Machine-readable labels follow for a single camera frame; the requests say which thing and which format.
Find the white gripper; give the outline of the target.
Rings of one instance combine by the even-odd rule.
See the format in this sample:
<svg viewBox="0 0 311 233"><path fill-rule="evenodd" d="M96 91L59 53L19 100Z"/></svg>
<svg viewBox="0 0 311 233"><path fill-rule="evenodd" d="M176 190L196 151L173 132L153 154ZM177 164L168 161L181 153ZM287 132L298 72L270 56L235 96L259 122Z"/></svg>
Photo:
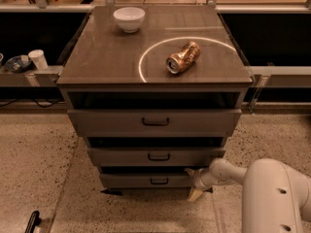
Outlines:
<svg viewBox="0 0 311 233"><path fill-rule="evenodd" d="M198 170L186 168L185 172L187 172L190 177L193 177L194 184L194 187L190 189L188 197L189 202L197 200L203 194L203 191L210 189L214 185L213 177L208 168Z"/></svg>

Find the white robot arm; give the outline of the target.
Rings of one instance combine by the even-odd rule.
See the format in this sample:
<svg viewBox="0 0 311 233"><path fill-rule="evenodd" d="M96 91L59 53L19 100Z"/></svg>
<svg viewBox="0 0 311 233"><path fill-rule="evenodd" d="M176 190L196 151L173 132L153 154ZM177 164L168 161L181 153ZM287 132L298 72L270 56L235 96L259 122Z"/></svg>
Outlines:
<svg viewBox="0 0 311 233"><path fill-rule="evenodd" d="M274 159L237 167L223 158L186 170L192 180L189 200L215 185L242 185L242 233L303 233L311 220L311 178Z"/></svg>

